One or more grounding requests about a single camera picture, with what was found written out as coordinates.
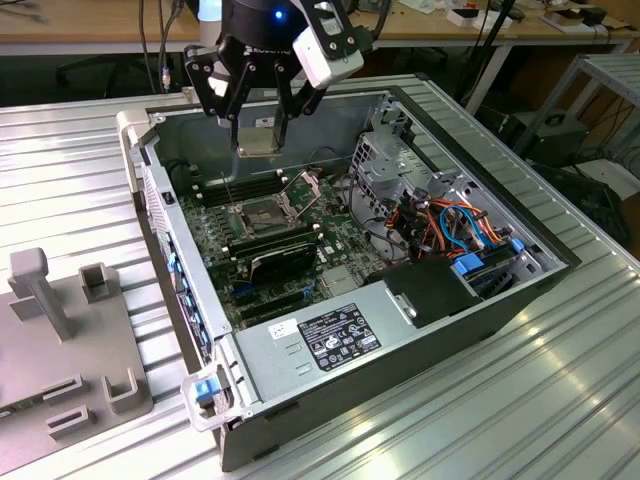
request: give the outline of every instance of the power supply label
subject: power supply label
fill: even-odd
[[[325,372],[381,347],[355,303],[298,323],[298,330]]]

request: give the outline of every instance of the metal rack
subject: metal rack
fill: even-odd
[[[640,55],[578,55],[549,94],[535,119],[518,139],[513,148],[514,152],[522,154],[579,73],[589,75],[591,81],[569,108],[570,115],[578,117],[601,86],[609,88],[635,107],[640,106]],[[638,135],[640,135],[640,123],[625,135],[618,144],[617,151],[621,151]]]
[[[335,88],[386,85],[411,95],[582,265],[493,337],[225,475],[213,437],[189,425],[179,396],[184,363],[114,122],[120,110],[185,98],[0,110],[0,279],[14,243],[55,256],[51,275],[92,257],[117,268],[155,402],[7,479],[640,477],[640,264],[433,83],[407,75]],[[451,166],[416,133],[436,165]]]

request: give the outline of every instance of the sticker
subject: sticker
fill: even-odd
[[[284,322],[271,325],[268,330],[271,334],[271,338],[273,338],[274,340],[278,340],[279,338],[286,337],[288,335],[291,335],[292,333],[297,333],[297,325],[298,321],[295,318],[290,318],[289,320],[285,320]]]
[[[382,346],[355,303],[301,322],[297,328],[325,372]]]
[[[271,128],[274,123],[275,119],[273,117],[256,118],[256,127],[258,128]]]

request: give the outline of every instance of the gray pillar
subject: gray pillar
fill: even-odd
[[[41,248],[30,248],[9,256],[12,282],[27,287],[45,313],[61,342],[72,337],[69,319],[45,278],[49,273],[47,256]]]

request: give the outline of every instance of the blue clip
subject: blue clip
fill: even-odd
[[[512,239],[511,246],[516,251],[516,253],[520,253],[525,248],[524,243],[522,243],[522,240],[520,240],[519,238]]]
[[[196,389],[196,402],[198,403],[210,400],[222,391],[220,382],[215,377],[200,380],[194,386]]]
[[[466,255],[456,257],[455,262],[453,262],[453,266],[460,275],[466,275],[469,272],[484,267],[484,263],[475,253],[468,253]]]
[[[167,270],[169,270],[169,273],[174,272],[176,262],[177,262],[176,253],[172,252],[171,255],[169,255],[169,261],[167,262]]]

